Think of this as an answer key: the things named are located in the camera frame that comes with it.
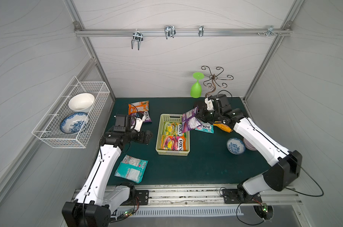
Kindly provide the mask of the purple candy bag back side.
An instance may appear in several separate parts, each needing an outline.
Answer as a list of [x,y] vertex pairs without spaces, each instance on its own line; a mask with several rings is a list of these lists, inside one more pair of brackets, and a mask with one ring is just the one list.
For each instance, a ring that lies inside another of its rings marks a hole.
[[190,130],[200,127],[202,123],[196,118],[198,113],[198,107],[187,111],[182,115],[182,132],[186,133]]

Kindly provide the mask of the pale green plastic basket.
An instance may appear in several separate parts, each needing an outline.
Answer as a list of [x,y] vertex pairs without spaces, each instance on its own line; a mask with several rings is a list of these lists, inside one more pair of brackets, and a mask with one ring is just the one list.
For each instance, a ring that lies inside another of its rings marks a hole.
[[165,122],[177,122],[182,123],[182,114],[162,114],[160,117],[159,129],[157,134],[156,151],[159,155],[170,155],[170,156],[187,156],[190,152],[190,134],[189,131],[184,133],[186,138],[186,151],[172,151],[162,150],[161,142],[163,136],[163,124]]

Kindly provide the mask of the green Fox's mango candy bag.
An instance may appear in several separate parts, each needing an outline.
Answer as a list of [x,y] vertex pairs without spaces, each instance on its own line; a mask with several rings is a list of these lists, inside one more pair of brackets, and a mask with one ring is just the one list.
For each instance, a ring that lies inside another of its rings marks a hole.
[[163,135],[168,136],[183,136],[182,123],[165,122],[163,124]]

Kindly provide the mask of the Fox's fruits candy bag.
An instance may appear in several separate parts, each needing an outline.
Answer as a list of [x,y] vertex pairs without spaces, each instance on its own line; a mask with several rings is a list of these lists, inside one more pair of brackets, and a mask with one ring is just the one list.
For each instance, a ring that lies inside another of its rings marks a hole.
[[185,136],[163,135],[161,149],[172,151],[186,151],[186,138]]

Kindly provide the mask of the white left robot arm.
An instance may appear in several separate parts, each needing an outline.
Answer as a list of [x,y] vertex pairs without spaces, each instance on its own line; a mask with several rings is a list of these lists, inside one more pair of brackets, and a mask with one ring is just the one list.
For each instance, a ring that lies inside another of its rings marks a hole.
[[151,131],[142,131],[146,117],[138,112],[132,115],[116,115],[115,125],[99,142],[98,156],[93,168],[74,201],[66,202],[62,215],[68,227],[107,227],[109,223],[124,220],[136,212],[126,211],[118,217],[114,212],[124,203],[137,207],[139,201],[135,184],[141,182],[147,161],[126,155],[116,170],[118,177],[127,179],[105,196],[108,180],[125,145],[135,142],[148,144]]

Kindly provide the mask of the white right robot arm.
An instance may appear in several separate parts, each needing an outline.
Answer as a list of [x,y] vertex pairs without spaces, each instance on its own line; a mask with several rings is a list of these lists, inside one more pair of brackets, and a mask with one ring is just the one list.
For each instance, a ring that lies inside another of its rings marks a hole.
[[215,95],[197,101],[197,119],[204,123],[222,123],[245,138],[264,157],[270,169],[241,182],[236,196],[240,202],[248,202],[260,192],[274,190],[281,192],[299,175],[302,155],[278,144],[263,132],[253,120],[240,109],[232,109],[226,95]]

